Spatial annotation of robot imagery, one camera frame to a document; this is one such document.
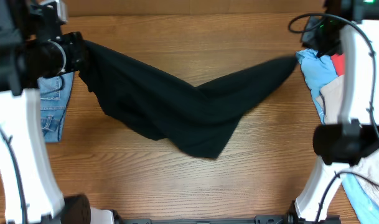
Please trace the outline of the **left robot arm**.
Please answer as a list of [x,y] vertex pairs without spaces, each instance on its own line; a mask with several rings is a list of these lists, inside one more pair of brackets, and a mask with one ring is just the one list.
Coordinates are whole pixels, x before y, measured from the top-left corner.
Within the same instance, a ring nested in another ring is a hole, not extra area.
[[65,197],[40,126],[40,78],[85,67],[82,35],[62,34],[62,1],[0,0],[0,175],[6,223],[117,223],[85,195]]

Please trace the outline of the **black t-shirt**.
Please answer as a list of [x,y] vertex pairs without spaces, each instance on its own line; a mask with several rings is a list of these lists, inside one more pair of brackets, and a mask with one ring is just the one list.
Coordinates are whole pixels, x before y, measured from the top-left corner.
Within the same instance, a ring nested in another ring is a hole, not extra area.
[[293,55],[269,60],[199,86],[127,55],[86,43],[79,76],[103,112],[144,136],[168,139],[182,152],[217,158],[242,116],[279,88],[297,65]]

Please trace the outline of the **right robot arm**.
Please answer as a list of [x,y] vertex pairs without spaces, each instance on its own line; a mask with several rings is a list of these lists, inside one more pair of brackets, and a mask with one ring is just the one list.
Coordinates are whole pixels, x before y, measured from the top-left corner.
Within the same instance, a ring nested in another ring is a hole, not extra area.
[[307,13],[303,46],[319,56],[344,54],[344,90],[336,124],[313,136],[317,160],[301,194],[276,223],[339,223],[327,209],[343,178],[379,149],[379,0],[329,0]]

